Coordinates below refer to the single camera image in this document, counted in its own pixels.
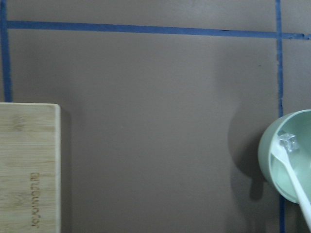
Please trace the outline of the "green bowl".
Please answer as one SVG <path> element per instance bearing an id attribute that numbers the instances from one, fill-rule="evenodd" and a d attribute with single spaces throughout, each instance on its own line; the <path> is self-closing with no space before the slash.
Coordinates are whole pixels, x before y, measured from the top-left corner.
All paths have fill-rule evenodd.
<path id="1" fill-rule="evenodd" d="M 258 148 L 259 167 L 268 181 L 285 199 L 298 203 L 284 165 L 272 154 L 273 139 L 279 135 L 295 135 L 297 150 L 289 153 L 291 165 L 308 199 L 311 198 L 311 111 L 302 110 L 275 120 L 263 133 Z"/>

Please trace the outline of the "clear ice cube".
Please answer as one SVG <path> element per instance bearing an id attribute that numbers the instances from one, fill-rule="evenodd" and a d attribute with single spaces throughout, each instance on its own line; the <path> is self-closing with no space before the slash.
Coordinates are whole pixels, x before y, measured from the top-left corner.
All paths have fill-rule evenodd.
<path id="1" fill-rule="evenodd" d="M 287 152 L 293 152 L 299 149 L 296 135 L 291 133 L 284 133 L 279 136 L 280 144 Z"/>

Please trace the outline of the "wooden cutting board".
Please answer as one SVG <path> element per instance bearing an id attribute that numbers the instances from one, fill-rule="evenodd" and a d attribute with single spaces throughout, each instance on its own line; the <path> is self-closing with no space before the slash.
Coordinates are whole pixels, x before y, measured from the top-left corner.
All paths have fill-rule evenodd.
<path id="1" fill-rule="evenodd" d="M 61 232 L 61 113 L 57 104 L 0 105 L 0 230 Z"/>

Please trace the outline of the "white plastic spoon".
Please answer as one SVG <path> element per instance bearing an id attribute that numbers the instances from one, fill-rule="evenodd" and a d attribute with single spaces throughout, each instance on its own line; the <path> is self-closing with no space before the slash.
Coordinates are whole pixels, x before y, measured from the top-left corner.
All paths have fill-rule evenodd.
<path id="1" fill-rule="evenodd" d="M 298 204 L 302 211 L 305 222 L 308 226 L 308 229 L 311 230 L 311 203 L 299 179 L 297 178 L 294 172 L 294 169 L 292 168 L 292 165 L 289 159 L 289 153 L 280 144 L 278 135 L 273 139 L 271 153 L 278 161 L 280 161 L 283 164 L 285 170 L 287 171 L 290 182 L 296 193 Z"/>

